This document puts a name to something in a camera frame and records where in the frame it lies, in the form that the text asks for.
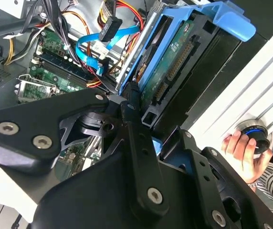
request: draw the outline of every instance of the blue ring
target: blue ring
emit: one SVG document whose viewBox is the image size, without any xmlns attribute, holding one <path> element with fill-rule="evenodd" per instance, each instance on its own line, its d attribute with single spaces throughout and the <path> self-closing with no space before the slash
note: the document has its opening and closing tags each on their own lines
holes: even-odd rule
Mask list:
<svg viewBox="0 0 273 229">
<path fill-rule="evenodd" d="M 263 133 L 265 133 L 263 130 L 254 129 L 254 130 L 249 130 L 248 132 L 246 132 L 246 135 L 248 135 L 248 134 L 250 134 L 250 133 L 253 133 L 253 132 L 263 132 Z"/>
</svg>

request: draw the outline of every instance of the hand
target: hand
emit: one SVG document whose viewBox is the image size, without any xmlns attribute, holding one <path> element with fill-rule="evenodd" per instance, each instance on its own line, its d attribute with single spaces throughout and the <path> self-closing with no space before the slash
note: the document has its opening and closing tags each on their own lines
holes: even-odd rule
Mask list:
<svg viewBox="0 0 273 229">
<path fill-rule="evenodd" d="M 255 139 L 249 140 L 247 135 L 241 136 L 238 130 L 222 142 L 221 150 L 226 160 L 247 184 L 252 184 L 260 178 L 273 156 L 272 151 L 268 149 L 259 158 L 253 159 L 255 146 Z"/>
</svg>

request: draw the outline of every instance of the screw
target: screw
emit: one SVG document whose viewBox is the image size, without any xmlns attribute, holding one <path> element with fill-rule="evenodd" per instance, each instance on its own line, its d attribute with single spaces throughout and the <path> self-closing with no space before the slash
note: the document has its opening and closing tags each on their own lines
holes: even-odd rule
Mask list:
<svg viewBox="0 0 273 229">
<path fill-rule="evenodd" d="M 163 197 L 159 190 L 154 187 L 150 187 L 147 191 L 148 198 L 155 204 L 161 204 Z"/>
<path fill-rule="evenodd" d="M 32 143 L 38 149 L 48 149 L 52 146 L 53 142 L 48 136 L 39 135 L 33 139 Z"/>
<path fill-rule="evenodd" d="M 129 108 L 131 108 L 132 110 L 135 110 L 135 107 L 134 107 L 133 105 L 128 104 L 127 106 L 128 106 Z"/>
<path fill-rule="evenodd" d="M 214 156 L 217 156 L 218 153 L 214 150 L 214 149 L 211 149 L 211 153 L 214 155 Z"/>
<path fill-rule="evenodd" d="M 40 17 L 42 17 L 43 19 L 47 19 L 47 15 L 45 12 L 41 12 Z"/>
<path fill-rule="evenodd" d="M 219 226 L 221 226 L 222 228 L 224 228 L 226 226 L 226 220 L 219 211 L 213 210 L 212 211 L 212 216 L 213 216 L 214 221 Z"/>
<path fill-rule="evenodd" d="M 14 135 L 18 133 L 19 127 L 15 123 L 3 122 L 0 123 L 0 133 L 3 135 Z"/>
<path fill-rule="evenodd" d="M 100 94 L 97 94 L 95 97 L 99 100 L 104 100 L 104 98 Z"/>
<path fill-rule="evenodd" d="M 189 24 L 187 24 L 184 28 L 184 32 L 186 33 L 189 30 Z"/>
<path fill-rule="evenodd" d="M 270 227 L 267 223 L 264 223 L 264 228 L 265 229 L 272 229 L 272 227 Z"/>
<path fill-rule="evenodd" d="M 185 132 L 185 135 L 187 136 L 187 137 L 189 137 L 189 138 L 191 138 L 192 137 L 192 135 L 189 133 L 189 132 Z"/>
</svg>

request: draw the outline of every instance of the finger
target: finger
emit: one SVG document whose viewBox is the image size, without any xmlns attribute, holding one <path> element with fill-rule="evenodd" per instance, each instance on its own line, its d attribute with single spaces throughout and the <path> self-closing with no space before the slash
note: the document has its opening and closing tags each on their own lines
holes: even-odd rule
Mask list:
<svg viewBox="0 0 273 229">
<path fill-rule="evenodd" d="M 243 155 L 245 153 L 246 146 L 248 144 L 249 137 L 247 135 L 242 135 L 241 138 L 239 139 L 234 153 L 233 157 L 236 158 L 237 160 L 242 161 L 243 160 Z"/>
<path fill-rule="evenodd" d="M 229 144 L 229 142 L 230 142 L 231 137 L 232 137 L 232 135 L 227 136 L 227 137 L 223 140 L 223 142 L 222 142 L 222 144 L 221 144 L 221 151 L 222 151 L 222 152 L 226 152 L 226 149 L 227 149 L 227 147 L 228 147 L 228 144 Z"/>
<path fill-rule="evenodd" d="M 238 142 L 238 140 L 240 139 L 241 136 L 241 132 L 239 130 L 235 130 L 233 136 L 231 137 L 227 150 L 226 150 L 226 154 L 233 154 L 236 144 Z"/>
<path fill-rule="evenodd" d="M 269 161 L 271 159 L 271 157 L 273 156 L 273 153 L 270 149 L 266 150 L 265 152 L 262 153 L 262 155 L 260 156 L 258 162 L 256 163 L 257 166 L 257 170 L 260 173 L 263 173 L 265 171 L 265 169 L 267 168 Z"/>
<path fill-rule="evenodd" d="M 244 170 L 253 169 L 253 156 L 256 147 L 256 140 L 251 138 L 246 146 L 245 153 L 243 155 L 242 168 Z"/>
</svg>

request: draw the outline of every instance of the knob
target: knob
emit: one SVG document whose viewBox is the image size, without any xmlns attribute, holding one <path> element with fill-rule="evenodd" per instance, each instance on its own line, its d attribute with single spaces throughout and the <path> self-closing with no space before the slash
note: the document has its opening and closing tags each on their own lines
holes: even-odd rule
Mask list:
<svg viewBox="0 0 273 229">
<path fill-rule="evenodd" d="M 254 138 L 256 140 L 255 154 L 261 154 L 269 148 L 268 131 L 261 120 L 244 121 L 236 129 L 247 135 L 249 139 Z"/>
</svg>

